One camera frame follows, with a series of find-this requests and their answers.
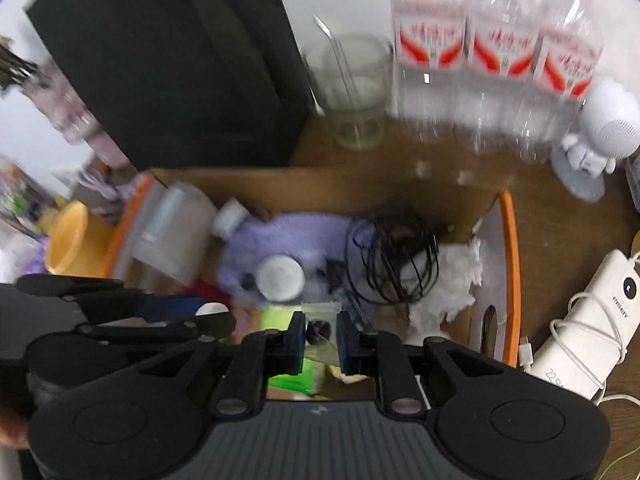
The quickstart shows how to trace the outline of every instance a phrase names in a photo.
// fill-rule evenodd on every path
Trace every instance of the green wire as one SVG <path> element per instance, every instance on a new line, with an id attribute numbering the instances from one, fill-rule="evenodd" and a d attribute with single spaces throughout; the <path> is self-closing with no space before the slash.
<path id="1" fill-rule="evenodd" d="M 636 447 L 633 451 L 629 451 L 627 454 L 624 454 L 623 456 L 621 456 L 620 458 L 615 459 L 613 462 L 611 462 L 607 468 L 602 472 L 602 474 L 598 477 L 598 480 L 602 480 L 602 478 L 604 477 L 604 475 L 607 474 L 607 471 L 609 471 L 609 469 L 611 469 L 613 466 L 615 466 L 618 462 L 620 462 L 621 460 L 624 460 L 625 458 L 627 458 L 628 456 L 633 455 L 633 453 L 636 453 L 640 451 L 640 446 Z"/>

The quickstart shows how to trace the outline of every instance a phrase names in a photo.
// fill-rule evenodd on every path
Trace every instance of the glass cup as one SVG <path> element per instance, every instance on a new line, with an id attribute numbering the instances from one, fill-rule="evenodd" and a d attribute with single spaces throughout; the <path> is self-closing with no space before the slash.
<path id="1" fill-rule="evenodd" d="M 343 34 L 337 40 L 348 66 L 347 81 L 328 40 L 303 50 L 302 57 L 316 100 L 334 124 L 335 139 L 360 152 L 385 135 L 393 47 L 387 38 L 373 34 Z"/>

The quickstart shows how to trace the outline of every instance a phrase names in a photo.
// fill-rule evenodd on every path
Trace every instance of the brown wooden surface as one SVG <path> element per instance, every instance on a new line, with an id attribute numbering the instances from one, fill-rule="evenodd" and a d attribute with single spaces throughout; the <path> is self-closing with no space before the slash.
<path id="1" fill-rule="evenodd" d="M 332 139 L 328 122 L 314 118 L 293 155 L 292 166 L 349 168 L 375 176 L 424 178 L 513 194 L 522 274 L 522 335 L 535 348 L 548 337 L 548 324 L 564 317 L 567 301 L 587 285 L 603 257 L 618 248 L 628 254 L 640 228 L 622 171 L 606 177 L 607 192 L 597 204 L 570 195 L 550 165 L 524 164 L 508 152 L 477 157 L 452 139 L 421 144 L 394 121 L 385 142 L 365 153 L 353 153 Z M 610 394 L 640 397 L 640 336 L 624 363 L 608 381 Z M 640 446 L 640 409 L 614 400 L 602 405 L 611 426 L 604 465 Z M 640 452 L 614 466 L 606 479 L 633 480 Z"/>

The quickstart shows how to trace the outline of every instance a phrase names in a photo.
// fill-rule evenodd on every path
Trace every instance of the orange trim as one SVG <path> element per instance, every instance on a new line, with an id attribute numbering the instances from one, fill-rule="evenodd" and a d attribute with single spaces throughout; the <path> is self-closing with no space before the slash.
<path id="1" fill-rule="evenodd" d="M 522 320 L 522 297 L 520 283 L 520 253 L 518 251 L 518 232 L 516 213 L 511 193 L 500 193 L 500 209 L 504 226 L 504 250 L 507 273 L 507 326 L 504 335 L 502 362 L 517 368 L 518 345 L 520 342 L 520 323 Z"/>
<path id="2" fill-rule="evenodd" d="M 131 231 L 138 213 L 140 212 L 140 208 L 145 201 L 146 194 L 151 189 L 154 181 L 155 178 L 151 173 L 145 172 L 140 174 L 140 181 L 138 182 L 132 197 L 129 199 L 129 202 L 127 202 L 124 213 L 116 227 L 116 232 L 109 244 L 109 249 L 107 250 L 107 255 L 104 259 L 104 265 L 102 266 L 103 278 L 111 277 L 111 272 L 120 257 L 120 251 L 124 247 L 124 243 L 129 236 L 129 232 Z"/>

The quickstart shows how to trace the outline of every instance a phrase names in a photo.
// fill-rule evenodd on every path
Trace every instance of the screw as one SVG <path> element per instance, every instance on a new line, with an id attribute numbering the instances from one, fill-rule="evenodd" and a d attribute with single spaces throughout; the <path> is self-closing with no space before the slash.
<path id="1" fill-rule="evenodd" d="M 413 397 L 401 397 L 391 402 L 391 409 L 398 415 L 415 415 L 422 410 L 422 403 Z"/>
<path id="2" fill-rule="evenodd" d="M 249 409 L 249 405 L 241 399 L 220 399 L 216 403 L 216 410 L 222 415 L 242 415 Z"/>

